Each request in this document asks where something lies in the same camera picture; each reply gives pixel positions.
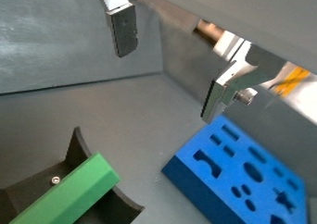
circular hole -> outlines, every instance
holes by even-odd
[[[245,192],[245,194],[250,195],[252,194],[252,191],[249,189],[249,187],[244,184],[242,185],[242,191]]]
[[[246,199],[245,204],[246,204],[248,208],[250,209],[250,211],[254,212],[256,211],[256,206],[254,206],[253,202],[249,199]]]
[[[238,190],[237,187],[233,187],[233,188],[231,188],[231,192],[233,192],[233,194],[235,195],[237,198],[241,198],[241,197],[242,197],[242,193],[239,192],[239,190]]]
[[[250,178],[256,181],[256,182],[262,182],[262,175],[258,171],[258,169],[254,167],[254,165],[249,162],[244,163],[244,169],[246,174],[250,176]]]

gray table surface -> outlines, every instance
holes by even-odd
[[[0,97],[0,187],[60,162],[75,126],[146,209],[134,223],[209,223],[161,169],[203,127],[201,104],[163,74]],[[316,196],[316,126],[258,88],[225,112],[304,178]]]
[[[203,126],[201,105],[157,75],[0,97],[0,187],[63,160],[75,126],[145,205],[134,223],[209,223],[161,173]]]

gray floor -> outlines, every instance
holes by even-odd
[[[134,223],[207,223],[159,172],[203,126],[199,110],[162,75],[0,97],[0,187],[63,159],[80,126],[119,188],[146,206]]]

